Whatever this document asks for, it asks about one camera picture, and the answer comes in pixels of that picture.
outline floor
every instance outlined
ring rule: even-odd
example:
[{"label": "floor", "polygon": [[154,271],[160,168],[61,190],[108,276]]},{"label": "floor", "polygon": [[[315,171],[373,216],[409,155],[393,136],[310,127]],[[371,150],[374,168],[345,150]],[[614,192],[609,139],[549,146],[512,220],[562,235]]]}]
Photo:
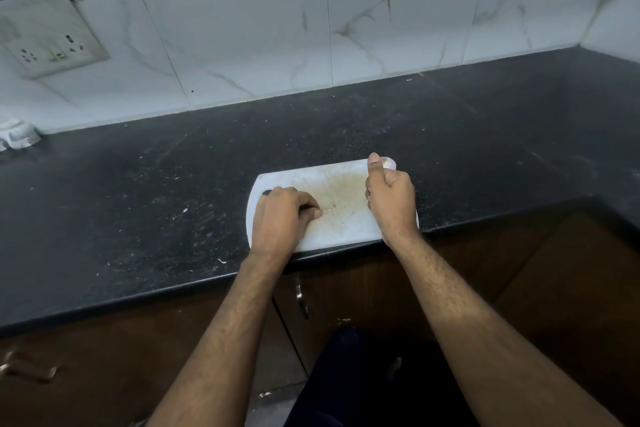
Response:
[{"label": "floor", "polygon": [[298,383],[252,398],[245,427],[282,427],[303,386]]}]

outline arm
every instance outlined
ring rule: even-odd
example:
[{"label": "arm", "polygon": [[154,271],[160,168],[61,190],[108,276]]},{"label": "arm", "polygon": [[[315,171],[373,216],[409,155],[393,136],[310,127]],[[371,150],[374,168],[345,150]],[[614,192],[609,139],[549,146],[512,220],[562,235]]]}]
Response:
[{"label": "arm", "polygon": [[512,328],[422,239],[405,172],[369,156],[369,200],[411,280],[469,407],[483,427],[621,424]]},{"label": "arm", "polygon": [[269,300],[307,223],[319,216],[316,200],[293,187],[260,197],[251,252],[148,427],[244,425]]}]

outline dark pants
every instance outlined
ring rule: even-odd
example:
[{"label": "dark pants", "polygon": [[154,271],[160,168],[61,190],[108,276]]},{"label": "dark pants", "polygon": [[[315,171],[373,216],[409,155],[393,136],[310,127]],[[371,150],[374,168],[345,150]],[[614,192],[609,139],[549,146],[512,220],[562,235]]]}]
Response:
[{"label": "dark pants", "polygon": [[[402,363],[393,373],[398,356]],[[285,427],[415,424],[478,425],[440,347],[434,342],[390,355],[344,327],[318,357]]]}]

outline backsplash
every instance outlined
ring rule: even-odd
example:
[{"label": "backsplash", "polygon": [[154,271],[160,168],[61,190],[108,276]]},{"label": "backsplash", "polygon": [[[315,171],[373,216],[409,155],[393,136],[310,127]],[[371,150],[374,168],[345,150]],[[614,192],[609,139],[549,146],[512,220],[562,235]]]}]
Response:
[{"label": "backsplash", "polygon": [[640,63],[640,0],[604,0],[582,45]]},{"label": "backsplash", "polygon": [[0,59],[0,115],[51,133],[574,46],[601,0],[76,1],[110,59]]}]

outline forearm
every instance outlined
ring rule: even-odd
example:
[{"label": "forearm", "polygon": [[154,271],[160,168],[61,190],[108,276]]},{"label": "forearm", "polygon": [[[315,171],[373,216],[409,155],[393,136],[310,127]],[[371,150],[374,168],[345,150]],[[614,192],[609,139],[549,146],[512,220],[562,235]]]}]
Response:
[{"label": "forearm", "polygon": [[620,425],[422,239],[394,251],[481,425]]},{"label": "forearm", "polygon": [[148,427],[240,427],[278,267],[250,255]]}]

